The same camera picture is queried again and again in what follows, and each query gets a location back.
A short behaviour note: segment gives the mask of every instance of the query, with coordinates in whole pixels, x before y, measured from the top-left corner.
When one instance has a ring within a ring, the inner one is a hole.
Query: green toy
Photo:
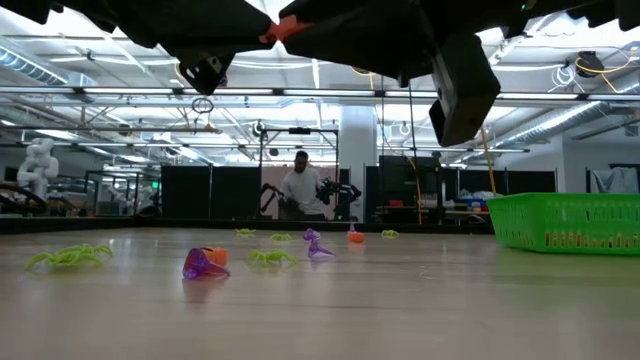
[[[287,259],[289,263],[295,264],[297,263],[296,259],[289,255],[287,252],[282,250],[274,250],[269,252],[260,252],[258,250],[252,250],[249,253],[249,258],[247,260],[253,260],[253,263],[257,263],[259,261],[263,262],[264,265],[269,265],[271,262],[278,262],[282,264],[282,259]]]
[[[293,240],[293,238],[289,234],[273,234],[273,235],[271,235],[271,240],[273,240],[273,241],[290,241],[290,240]]]
[[[96,256],[97,253],[104,253],[113,257],[113,252],[108,246],[96,246],[93,247],[89,244],[69,246],[56,251],[55,254],[40,253],[31,257],[25,270],[29,270],[33,265],[39,263],[42,260],[47,260],[47,263],[52,266],[59,265],[77,265],[81,261],[88,260],[94,263],[102,265],[102,260]]]
[[[255,237],[256,230],[250,230],[250,229],[236,229],[236,236],[237,237],[243,237],[243,238],[248,238],[248,237]]]
[[[400,233],[395,230],[384,230],[382,232],[382,237],[387,239],[395,239],[400,236]]]

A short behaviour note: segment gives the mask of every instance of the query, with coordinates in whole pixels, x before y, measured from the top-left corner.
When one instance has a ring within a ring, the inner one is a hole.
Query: floor
[[[301,233],[275,243],[205,229],[0,237],[2,359],[637,359],[640,259],[538,255],[490,236]],[[27,273],[31,255],[108,244],[101,268]],[[182,279],[192,247],[224,246],[232,276]],[[299,260],[254,268],[252,249]]]

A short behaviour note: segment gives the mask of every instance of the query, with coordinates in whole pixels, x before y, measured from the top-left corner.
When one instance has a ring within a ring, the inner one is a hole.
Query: purple toy
[[[202,275],[230,276],[231,273],[227,268],[209,261],[201,249],[191,249],[184,261],[182,276],[185,279],[195,279]]]
[[[309,242],[309,252],[307,253],[309,259],[332,259],[336,257],[336,254],[320,246],[319,233],[308,229],[303,238]]]

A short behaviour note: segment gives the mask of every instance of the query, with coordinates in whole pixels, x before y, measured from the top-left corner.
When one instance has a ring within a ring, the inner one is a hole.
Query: orange toy
[[[347,239],[349,239],[350,242],[361,243],[364,242],[364,234],[358,232],[350,232],[349,234],[347,234]]]
[[[203,247],[207,260],[220,266],[227,266],[227,249],[221,247]]]

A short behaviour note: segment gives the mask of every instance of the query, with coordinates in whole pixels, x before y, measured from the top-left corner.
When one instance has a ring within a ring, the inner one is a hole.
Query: black curtain
[[[205,166],[163,166],[162,216],[174,219],[209,217],[210,170]]]
[[[214,167],[211,173],[211,218],[247,219],[260,202],[260,168]]]

